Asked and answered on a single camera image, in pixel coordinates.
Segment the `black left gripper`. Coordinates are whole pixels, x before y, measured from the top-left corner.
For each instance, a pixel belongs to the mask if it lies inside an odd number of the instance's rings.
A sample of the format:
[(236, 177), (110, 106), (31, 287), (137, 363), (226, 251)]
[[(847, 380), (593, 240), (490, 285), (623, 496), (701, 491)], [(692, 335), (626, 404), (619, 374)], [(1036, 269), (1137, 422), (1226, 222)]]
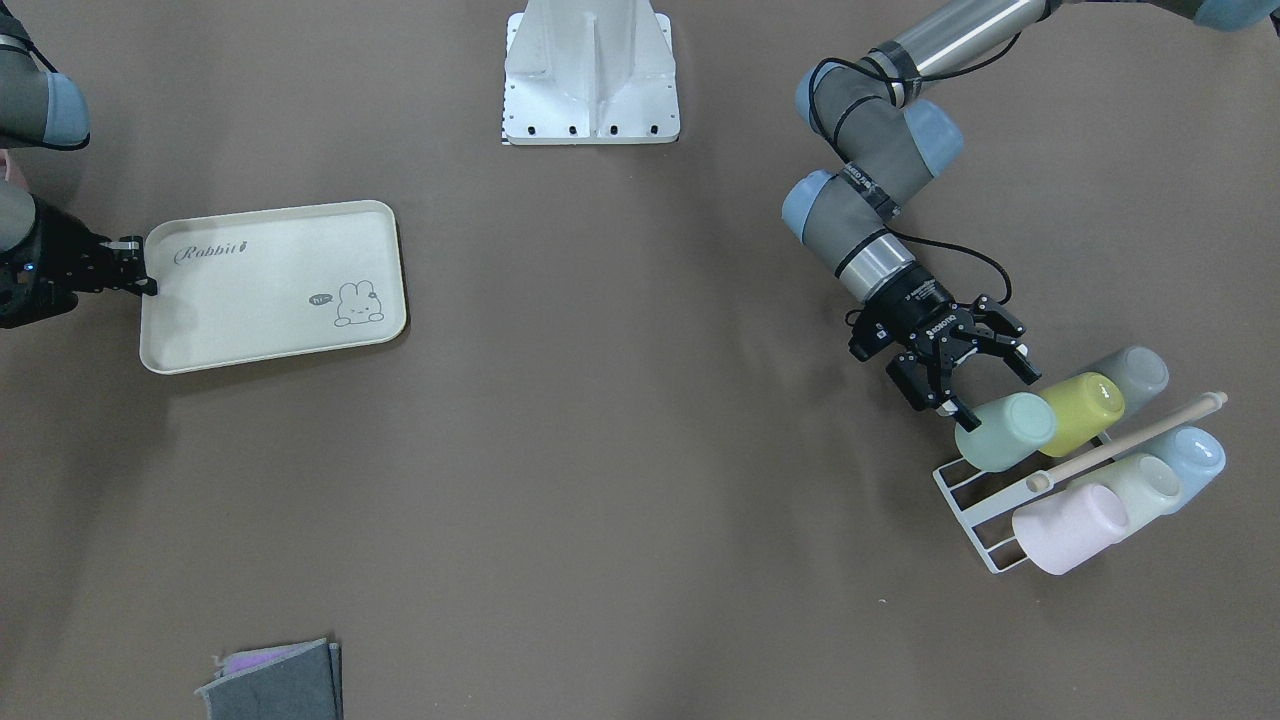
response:
[(886, 372), (913, 409), (936, 410), (974, 432), (982, 420), (956, 395), (955, 372), (968, 359), (986, 355), (1033, 386), (1043, 373), (1021, 342), (1025, 332), (1025, 324), (988, 295), (965, 304), (933, 275), (896, 275), (854, 319), (849, 351), (867, 363), (888, 350)]

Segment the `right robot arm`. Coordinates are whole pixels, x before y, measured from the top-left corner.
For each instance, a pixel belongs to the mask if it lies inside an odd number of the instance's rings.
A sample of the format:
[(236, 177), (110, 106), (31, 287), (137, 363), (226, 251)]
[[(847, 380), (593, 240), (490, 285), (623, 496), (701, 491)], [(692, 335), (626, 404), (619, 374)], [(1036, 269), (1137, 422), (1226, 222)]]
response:
[[(1, 17), (3, 150), (72, 151), (90, 140), (90, 114), (76, 82), (40, 51), (5, 6)], [(157, 295), (143, 240), (111, 240), (27, 188), (3, 181), (1, 325), (15, 329), (72, 311), (79, 293)]]

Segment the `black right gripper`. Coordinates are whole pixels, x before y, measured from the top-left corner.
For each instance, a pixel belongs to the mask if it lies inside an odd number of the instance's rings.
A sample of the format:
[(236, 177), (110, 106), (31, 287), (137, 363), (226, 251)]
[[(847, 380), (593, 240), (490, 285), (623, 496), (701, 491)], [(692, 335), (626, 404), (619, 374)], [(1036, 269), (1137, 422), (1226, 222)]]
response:
[(156, 296), (145, 240), (110, 240), (33, 195), (3, 196), (1, 328), (73, 310), (79, 293), (119, 290)]

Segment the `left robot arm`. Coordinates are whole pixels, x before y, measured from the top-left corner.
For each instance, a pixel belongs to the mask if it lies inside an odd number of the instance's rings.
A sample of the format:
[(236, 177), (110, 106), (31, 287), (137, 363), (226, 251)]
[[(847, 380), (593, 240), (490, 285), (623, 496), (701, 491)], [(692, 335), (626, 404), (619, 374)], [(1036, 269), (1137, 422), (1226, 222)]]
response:
[(982, 425), (1156, 316), (1178, 259), (1235, 278), (1277, 258), (1275, 1), (920, 1), (794, 104), (832, 154), (780, 206), (820, 268), (817, 370), (878, 410)]

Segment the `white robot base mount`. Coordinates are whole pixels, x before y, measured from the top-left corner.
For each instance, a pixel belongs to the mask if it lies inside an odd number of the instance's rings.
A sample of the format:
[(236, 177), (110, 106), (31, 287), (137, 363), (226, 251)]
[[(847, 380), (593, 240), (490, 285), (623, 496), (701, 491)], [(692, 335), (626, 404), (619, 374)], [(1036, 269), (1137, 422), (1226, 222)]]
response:
[(671, 18), (649, 1), (530, 1), (506, 22), (500, 138), (511, 146), (673, 143)]

